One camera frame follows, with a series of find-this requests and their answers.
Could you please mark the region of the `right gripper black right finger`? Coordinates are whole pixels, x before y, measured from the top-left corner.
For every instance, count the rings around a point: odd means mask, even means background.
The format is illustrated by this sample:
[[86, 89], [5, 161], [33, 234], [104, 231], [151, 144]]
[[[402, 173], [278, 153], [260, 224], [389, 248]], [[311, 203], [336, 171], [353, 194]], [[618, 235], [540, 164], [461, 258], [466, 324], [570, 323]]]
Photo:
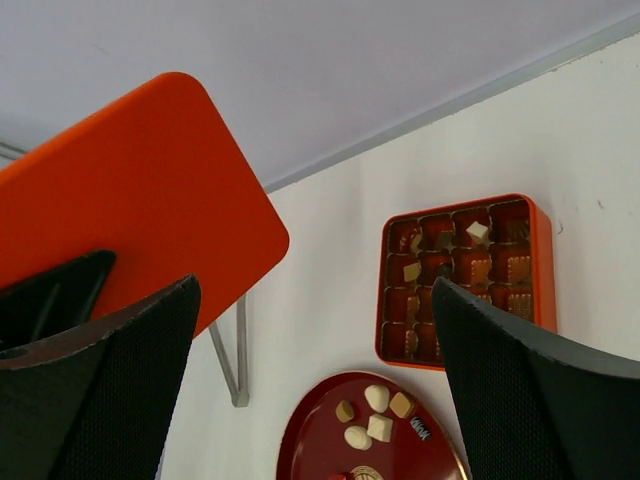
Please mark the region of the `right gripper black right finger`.
[[473, 478], [638, 478], [638, 361], [552, 333], [444, 278], [432, 310]]

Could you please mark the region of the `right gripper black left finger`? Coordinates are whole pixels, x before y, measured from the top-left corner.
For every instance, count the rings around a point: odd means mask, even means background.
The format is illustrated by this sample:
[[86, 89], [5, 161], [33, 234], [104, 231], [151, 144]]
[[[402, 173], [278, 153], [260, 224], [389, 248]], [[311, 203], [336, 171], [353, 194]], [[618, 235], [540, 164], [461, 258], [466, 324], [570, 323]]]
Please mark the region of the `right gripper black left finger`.
[[199, 315], [194, 275], [1, 353], [4, 479], [153, 479]]

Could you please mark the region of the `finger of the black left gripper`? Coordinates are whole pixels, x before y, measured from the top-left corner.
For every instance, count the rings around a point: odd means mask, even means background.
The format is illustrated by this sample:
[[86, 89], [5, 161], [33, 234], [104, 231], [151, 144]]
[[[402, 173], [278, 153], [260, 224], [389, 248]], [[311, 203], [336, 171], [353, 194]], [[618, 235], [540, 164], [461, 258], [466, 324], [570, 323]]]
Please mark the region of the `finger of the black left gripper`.
[[1, 348], [9, 350], [87, 322], [117, 260], [95, 250], [1, 289]]

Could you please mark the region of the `orange box lid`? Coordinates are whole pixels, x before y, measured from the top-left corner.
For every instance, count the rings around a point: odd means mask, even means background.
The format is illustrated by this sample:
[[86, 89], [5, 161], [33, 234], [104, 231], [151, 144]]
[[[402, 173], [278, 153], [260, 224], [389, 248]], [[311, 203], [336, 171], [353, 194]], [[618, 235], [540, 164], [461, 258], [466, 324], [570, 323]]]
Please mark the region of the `orange box lid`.
[[288, 247], [213, 101], [185, 73], [156, 76], [1, 172], [2, 284], [110, 250], [94, 318], [193, 274], [204, 330]]

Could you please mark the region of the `orange chocolate box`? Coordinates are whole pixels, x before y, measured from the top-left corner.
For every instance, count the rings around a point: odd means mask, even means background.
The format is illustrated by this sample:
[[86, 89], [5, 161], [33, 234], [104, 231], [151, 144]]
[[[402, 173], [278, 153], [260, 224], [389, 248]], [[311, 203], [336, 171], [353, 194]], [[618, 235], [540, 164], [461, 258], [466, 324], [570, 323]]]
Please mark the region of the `orange chocolate box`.
[[[510, 242], [507, 224], [528, 220], [529, 242]], [[490, 229], [476, 245], [466, 229]], [[400, 214], [382, 229], [374, 349], [383, 362], [440, 370], [432, 313], [434, 282], [446, 278], [487, 303], [550, 331], [557, 329], [553, 228], [522, 194], [505, 194]]]

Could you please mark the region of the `white block chocolate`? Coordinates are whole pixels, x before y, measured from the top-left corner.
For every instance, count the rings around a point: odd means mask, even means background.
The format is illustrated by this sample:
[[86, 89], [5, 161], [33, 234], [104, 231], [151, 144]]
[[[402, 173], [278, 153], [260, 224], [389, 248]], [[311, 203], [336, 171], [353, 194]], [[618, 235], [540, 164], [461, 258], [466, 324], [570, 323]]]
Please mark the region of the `white block chocolate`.
[[486, 245], [489, 243], [490, 229], [485, 224], [474, 221], [466, 229], [466, 233], [476, 245]]

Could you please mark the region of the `dark striped chocolate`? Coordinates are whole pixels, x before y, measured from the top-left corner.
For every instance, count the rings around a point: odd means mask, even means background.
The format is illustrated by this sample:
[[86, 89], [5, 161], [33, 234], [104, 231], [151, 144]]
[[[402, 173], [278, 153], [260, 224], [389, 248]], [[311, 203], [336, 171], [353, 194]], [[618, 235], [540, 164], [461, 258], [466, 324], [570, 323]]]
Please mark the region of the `dark striped chocolate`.
[[431, 431], [418, 416], [412, 417], [409, 424], [420, 440], [426, 441], [431, 437]]

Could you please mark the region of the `tan square chocolate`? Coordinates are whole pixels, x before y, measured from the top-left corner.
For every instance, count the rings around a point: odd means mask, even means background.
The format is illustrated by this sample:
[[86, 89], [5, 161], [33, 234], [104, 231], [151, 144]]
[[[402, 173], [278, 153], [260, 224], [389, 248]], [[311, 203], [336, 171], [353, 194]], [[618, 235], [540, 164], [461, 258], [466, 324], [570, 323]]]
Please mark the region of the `tan square chocolate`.
[[399, 391], [391, 398], [389, 408], [398, 418], [407, 419], [415, 410], [415, 401], [407, 393]]

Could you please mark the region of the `white cube chocolate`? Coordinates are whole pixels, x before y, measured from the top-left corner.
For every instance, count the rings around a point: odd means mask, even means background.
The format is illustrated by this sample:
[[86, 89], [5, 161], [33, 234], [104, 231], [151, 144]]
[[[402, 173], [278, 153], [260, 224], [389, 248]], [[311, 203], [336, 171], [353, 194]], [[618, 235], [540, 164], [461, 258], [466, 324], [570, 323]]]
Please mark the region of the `white cube chocolate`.
[[378, 442], [389, 443], [393, 431], [393, 420], [381, 414], [373, 414], [368, 419], [367, 433]]

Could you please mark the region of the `white faceted chocolate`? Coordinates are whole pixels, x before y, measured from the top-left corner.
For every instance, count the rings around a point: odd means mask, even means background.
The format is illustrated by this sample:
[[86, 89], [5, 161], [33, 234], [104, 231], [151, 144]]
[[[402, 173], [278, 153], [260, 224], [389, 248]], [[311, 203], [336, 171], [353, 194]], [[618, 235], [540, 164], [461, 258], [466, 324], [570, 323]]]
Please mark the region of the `white faceted chocolate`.
[[384, 385], [369, 385], [364, 390], [364, 396], [371, 409], [376, 413], [382, 414], [389, 407], [390, 391]]

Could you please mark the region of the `brown shell chocolate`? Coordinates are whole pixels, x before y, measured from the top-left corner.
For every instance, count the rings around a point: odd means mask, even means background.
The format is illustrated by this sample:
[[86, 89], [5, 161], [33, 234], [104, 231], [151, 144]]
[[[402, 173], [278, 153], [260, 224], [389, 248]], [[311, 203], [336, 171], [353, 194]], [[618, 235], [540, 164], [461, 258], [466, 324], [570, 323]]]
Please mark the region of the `brown shell chocolate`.
[[528, 220], [512, 220], [507, 224], [506, 230], [510, 242], [522, 243], [530, 241], [530, 225]]

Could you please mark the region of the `white swirl chocolate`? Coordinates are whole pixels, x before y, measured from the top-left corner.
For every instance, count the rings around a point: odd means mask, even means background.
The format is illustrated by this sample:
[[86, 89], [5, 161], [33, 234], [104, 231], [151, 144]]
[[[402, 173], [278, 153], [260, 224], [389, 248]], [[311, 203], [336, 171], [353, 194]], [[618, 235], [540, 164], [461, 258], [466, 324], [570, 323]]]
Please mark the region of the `white swirl chocolate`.
[[372, 446], [372, 438], [362, 426], [349, 426], [344, 431], [344, 440], [353, 449], [366, 451]]

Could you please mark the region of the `tan round chocolate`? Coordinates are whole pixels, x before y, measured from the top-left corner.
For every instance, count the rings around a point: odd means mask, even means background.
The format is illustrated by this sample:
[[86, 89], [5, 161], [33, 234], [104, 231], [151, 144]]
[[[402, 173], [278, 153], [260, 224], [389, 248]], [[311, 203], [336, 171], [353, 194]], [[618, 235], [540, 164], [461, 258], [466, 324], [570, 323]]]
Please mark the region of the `tan round chocolate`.
[[348, 423], [355, 418], [352, 404], [347, 400], [341, 400], [335, 408], [335, 415], [339, 422]]

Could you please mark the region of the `round red plate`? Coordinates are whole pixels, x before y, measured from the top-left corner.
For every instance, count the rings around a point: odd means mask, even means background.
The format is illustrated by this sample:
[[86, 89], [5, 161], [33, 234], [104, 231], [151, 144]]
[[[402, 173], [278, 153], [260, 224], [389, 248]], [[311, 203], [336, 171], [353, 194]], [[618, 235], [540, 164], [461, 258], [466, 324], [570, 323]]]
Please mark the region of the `round red plate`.
[[367, 372], [333, 375], [299, 401], [278, 479], [467, 479], [441, 423], [412, 393]]

